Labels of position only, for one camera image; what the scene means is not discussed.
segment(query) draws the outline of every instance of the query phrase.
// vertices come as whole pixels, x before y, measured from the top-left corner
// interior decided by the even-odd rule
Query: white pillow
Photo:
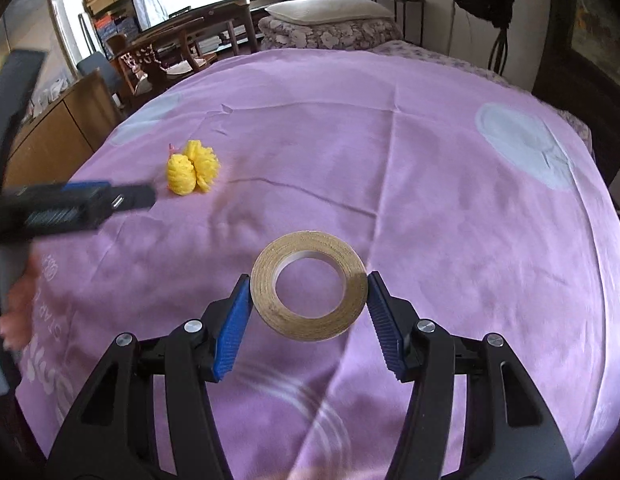
[[[266,7],[277,20],[295,25],[392,18],[394,14],[370,0],[290,0]]]

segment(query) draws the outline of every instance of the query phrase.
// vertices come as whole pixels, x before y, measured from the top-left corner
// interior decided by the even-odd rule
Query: tape roll hole
[[[277,298],[308,319],[332,312],[343,300],[346,278],[337,263],[318,251],[290,254],[272,277]]]

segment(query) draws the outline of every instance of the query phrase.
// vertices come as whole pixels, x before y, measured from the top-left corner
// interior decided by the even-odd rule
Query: human hand
[[[23,275],[8,292],[8,309],[0,316],[0,336],[6,350],[22,350],[32,338],[32,304],[40,274],[39,259],[31,253]]]

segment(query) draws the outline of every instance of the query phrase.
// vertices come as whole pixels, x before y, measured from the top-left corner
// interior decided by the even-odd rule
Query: yellow object
[[[177,195],[192,193],[197,186],[194,165],[185,155],[175,153],[170,156],[166,176],[168,177],[168,188]]]
[[[188,140],[183,154],[173,154],[168,160],[168,188],[179,195],[192,193],[197,184],[207,193],[219,174],[219,159],[212,148],[200,140]]]

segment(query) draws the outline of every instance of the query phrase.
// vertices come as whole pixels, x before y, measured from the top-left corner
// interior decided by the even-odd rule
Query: roll of tape
[[[330,264],[343,280],[343,298],[325,316],[299,316],[277,296],[279,274],[301,258]],[[297,341],[322,341],[345,332],[359,317],[367,298],[367,276],[361,259],[346,242],[320,231],[299,231],[277,238],[263,249],[252,267],[250,292],[263,320],[281,335]]]

